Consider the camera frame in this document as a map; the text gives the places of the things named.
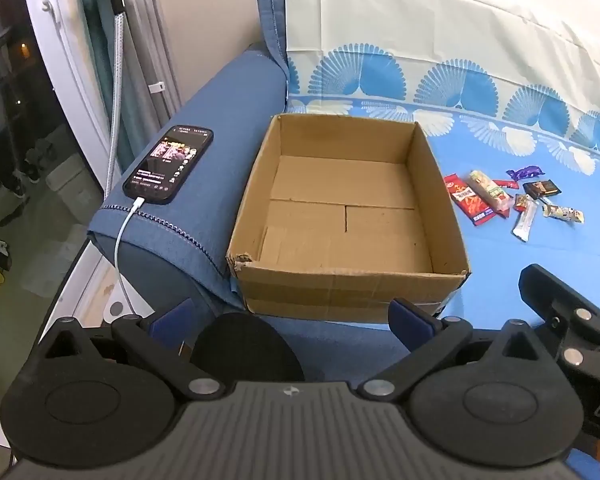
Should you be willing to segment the silver blue snack stick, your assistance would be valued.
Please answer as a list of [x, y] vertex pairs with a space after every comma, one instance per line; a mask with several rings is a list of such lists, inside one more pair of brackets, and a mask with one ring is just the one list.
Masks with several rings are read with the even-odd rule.
[[521, 240], [526, 242], [529, 239], [531, 227], [538, 211], [538, 204], [536, 201], [527, 195], [524, 198], [524, 209], [520, 212], [519, 218], [513, 228], [513, 234]]

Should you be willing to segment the yellow cartoon snack pack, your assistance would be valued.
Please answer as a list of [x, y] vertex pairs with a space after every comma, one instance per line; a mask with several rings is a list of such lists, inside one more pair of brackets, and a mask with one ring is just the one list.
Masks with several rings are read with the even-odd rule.
[[582, 211], [571, 207], [557, 206], [555, 204], [544, 204], [543, 216], [545, 218], [552, 218], [571, 223], [584, 222], [584, 213]]

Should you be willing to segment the red chip packet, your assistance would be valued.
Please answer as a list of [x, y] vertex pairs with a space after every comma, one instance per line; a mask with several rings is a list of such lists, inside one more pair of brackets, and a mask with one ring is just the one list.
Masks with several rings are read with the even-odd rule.
[[452, 201], [474, 226], [480, 226], [495, 217], [493, 209], [457, 174], [446, 176], [444, 183]]

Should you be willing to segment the small red brown candy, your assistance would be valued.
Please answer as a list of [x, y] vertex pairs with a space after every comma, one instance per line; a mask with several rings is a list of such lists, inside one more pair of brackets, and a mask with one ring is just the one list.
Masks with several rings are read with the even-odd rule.
[[528, 208], [530, 197], [527, 194], [517, 194], [514, 200], [513, 208], [517, 212], [524, 212]]

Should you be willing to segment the black gold snack pouch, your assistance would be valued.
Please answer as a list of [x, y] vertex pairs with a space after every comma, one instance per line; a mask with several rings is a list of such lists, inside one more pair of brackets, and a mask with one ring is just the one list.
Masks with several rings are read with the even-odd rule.
[[541, 197], [558, 195], [562, 192], [562, 190], [558, 188], [558, 186], [552, 180], [541, 180], [526, 182], [524, 184], [524, 192], [526, 192], [534, 200], [538, 200]]

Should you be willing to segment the green rice cracker pack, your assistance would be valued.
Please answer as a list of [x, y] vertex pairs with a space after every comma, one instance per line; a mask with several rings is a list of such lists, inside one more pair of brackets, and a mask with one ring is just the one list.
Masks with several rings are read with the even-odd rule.
[[498, 214], [505, 214], [513, 199], [490, 177], [480, 170], [471, 170], [468, 176], [471, 188]]

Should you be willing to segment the thin red snack stick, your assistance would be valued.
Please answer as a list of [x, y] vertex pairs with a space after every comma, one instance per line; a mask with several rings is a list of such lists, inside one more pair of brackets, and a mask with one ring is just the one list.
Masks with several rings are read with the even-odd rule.
[[495, 180], [495, 183], [501, 188], [510, 188], [511, 190], [519, 188], [519, 184], [514, 180]]

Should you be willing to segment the purple chocolate bar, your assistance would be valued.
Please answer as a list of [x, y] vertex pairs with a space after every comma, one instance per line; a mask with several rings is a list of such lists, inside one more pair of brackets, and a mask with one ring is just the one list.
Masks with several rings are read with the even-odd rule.
[[506, 174], [514, 181], [532, 179], [539, 176], [544, 176], [544, 171], [539, 166], [527, 166], [517, 170], [507, 170]]

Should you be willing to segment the brown cardboard box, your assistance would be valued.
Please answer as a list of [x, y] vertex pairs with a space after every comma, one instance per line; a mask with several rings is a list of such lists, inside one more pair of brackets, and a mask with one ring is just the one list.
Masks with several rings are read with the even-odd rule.
[[335, 322], [438, 313], [470, 273], [422, 127], [337, 115], [272, 119], [226, 258], [249, 311]]

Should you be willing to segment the black smartphone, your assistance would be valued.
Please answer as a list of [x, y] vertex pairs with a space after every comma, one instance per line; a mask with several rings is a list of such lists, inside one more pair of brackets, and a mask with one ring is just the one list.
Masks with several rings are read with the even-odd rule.
[[212, 140], [208, 128], [171, 127], [133, 169], [122, 185], [123, 193], [150, 204], [170, 203]]

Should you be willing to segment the blue white patterned sofa cover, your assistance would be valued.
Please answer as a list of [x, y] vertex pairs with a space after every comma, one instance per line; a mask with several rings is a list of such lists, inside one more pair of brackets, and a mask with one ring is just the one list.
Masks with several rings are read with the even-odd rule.
[[285, 0], [288, 107], [418, 122], [444, 174], [540, 167], [580, 224], [460, 219], [471, 274], [449, 311], [532, 318], [544, 266], [600, 307], [600, 0]]

